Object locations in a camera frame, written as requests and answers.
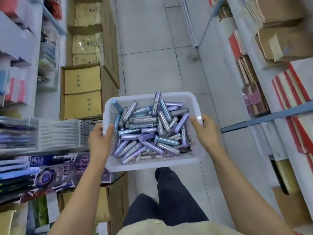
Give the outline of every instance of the basket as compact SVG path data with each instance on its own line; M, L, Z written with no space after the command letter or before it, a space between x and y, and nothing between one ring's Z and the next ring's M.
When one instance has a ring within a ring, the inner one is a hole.
M106 130L111 123L114 123L115 115L118 111L113 106L113 102L117 101L122 108L125 106L130 107L131 104L136 101L138 102L138 108L149 106L153 104L155 94L144 94L144 95L131 95L131 96L119 96L109 99L104 108L103 114L103 134L106 134ZM190 92L171 92L162 93L161 99L166 102L182 102L184 107L189 109L189 114L197 118L198 122L203 125L201 112L199 105L197 103L196 97ZM189 153L182 153L180 156L176 157L166 157L166 158L155 158L155 159L145 159L140 162L129 161L127 164L123 164L120 159L113 157L111 154L107 160L105 167L109 171L131 171L140 170L147 168L157 168L157 167L167 167L176 166L183 164L190 164L200 162L203 157L206 156L204 148L198 141L196 131L188 120L188 129L190 133L190 141L194 143L193 151ZM114 150L117 134L114 133L112 138L112 151Z

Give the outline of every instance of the blue metal bar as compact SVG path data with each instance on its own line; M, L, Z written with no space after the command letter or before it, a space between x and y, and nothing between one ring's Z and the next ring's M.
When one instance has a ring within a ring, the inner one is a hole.
M209 24L210 24L211 20L213 19L213 17L218 16L218 12L219 12L219 10L220 10L220 8L221 8L221 6L222 6L224 1L226 1L226 0L218 0L217 3L215 4L215 6L213 7L212 15L210 16L209 22L207 24L207 27L205 28L204 34L203 34L203 36L201 38L201 41L200 41L200 44L199 44L198 48L200 47L200 45L201 45L201 43L203 41L203 38L204 38L204 36L205 36L205 34L206 34L207 30L208 30L208 27L209 27Z
M304 104L299 105L299 106L292 107L291 109L282 110L279 112L274 112L272 114L265 115L265 116L262 116L260 118L248 120L245 122L241 122L238 124L234 124L234 125L222 128L221 132L226 133L229 131L245 128L245 127L248 127L250 125L260 124L262 122L268 122L271 120L275 120L275 119L279 119L279 118L285 118L285 117L292 116L292 115L298 115L298 114L306 113L306 112L312 111L312 110L313 110L313 101L304 103Z
M66 35L66 31L61 27L60 23L52 16L52 14L48 11L41 0L33 0L35 3L39 3L42 5L43 14L51 22L51 24L55 27L60 35Z

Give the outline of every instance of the forearm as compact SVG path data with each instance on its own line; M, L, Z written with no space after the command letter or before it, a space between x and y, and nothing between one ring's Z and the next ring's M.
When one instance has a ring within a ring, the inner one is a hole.
M90 162L49 235L92 235L103 167Z
M245 235L294 235L220 147L209 151L237 230Z

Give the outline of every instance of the person's left hand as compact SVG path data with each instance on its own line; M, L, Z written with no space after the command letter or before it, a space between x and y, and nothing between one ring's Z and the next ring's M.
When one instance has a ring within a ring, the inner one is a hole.
M114 133L114 125L110 124L106 135L102 136L102 124L96 124L90 132L88 146L90 150L90 162L105 166L111 152L111 140Z

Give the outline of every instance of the navy trousers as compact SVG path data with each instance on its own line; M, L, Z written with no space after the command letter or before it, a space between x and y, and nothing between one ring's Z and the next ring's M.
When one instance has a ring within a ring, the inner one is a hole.
M123 226L146 219L159 219L168 226L209 220L169 167L157 168L155 178L160 204L151 197L140 194L129 207Z

